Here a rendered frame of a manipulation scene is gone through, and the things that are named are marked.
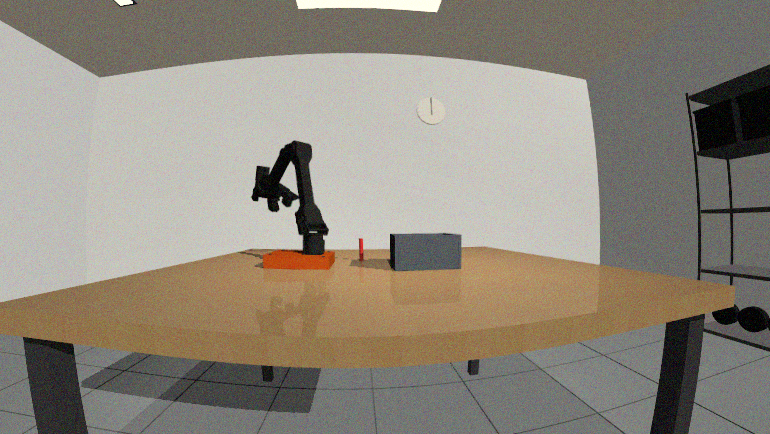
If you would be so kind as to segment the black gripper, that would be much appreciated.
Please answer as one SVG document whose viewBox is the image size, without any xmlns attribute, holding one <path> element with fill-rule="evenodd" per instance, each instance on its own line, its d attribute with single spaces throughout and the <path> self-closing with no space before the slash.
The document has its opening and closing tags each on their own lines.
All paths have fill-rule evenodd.
<svg viewBox="0 0 770 434">
<path fill-rule="evenodd" d="M 291 207 L 292 201 L 298 200 L 299 196 L 297 196 L 292 191 L 290 191 L 290 189 L 287 188 L 285 185 L 282 185 L 279 183 L 278 186 L 279 186 L 279 190 L 276 198 L 283 197 L 282 199 L 283 206 L 285 205 L 286 207 Z"/>
</svg>

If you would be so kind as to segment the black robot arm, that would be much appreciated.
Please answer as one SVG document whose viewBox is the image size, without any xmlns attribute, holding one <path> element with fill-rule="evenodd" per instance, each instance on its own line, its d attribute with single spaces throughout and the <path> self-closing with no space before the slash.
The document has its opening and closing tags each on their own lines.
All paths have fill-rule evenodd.
<svg viewBox="0 0 770 434">
<path fill-rule="evenodd" d="M 309 143 L 306 144 L 294 140 L 281 148 L 279 154 L 280 155 L 270 174 L 270 167 L 257 166 L 255 178 L 257 181 L 253 188 L 253 195 L 250 198 L 257 202 L 259 201 L 259 197 L 267 198 L 269 210 L 277 212 L 279 210 L 277 201 L 280 201 L 280 198 L 276 198 L 279 190 L 279 181 L 290 162 L 292 162 L 295 166 L 296 183 L 300 201 L 300 207 L 298 211 L 295 212 L 295 217 L 298 232 L 303 235 L 302 255 L 322 255 L 325 248 L 323 236 L 328 235 L 329 229 L 323 221 L 321 212 L 314 200 L 309 172 L 309 163 L 312 159 L 312 147 Z"/>
</svg>

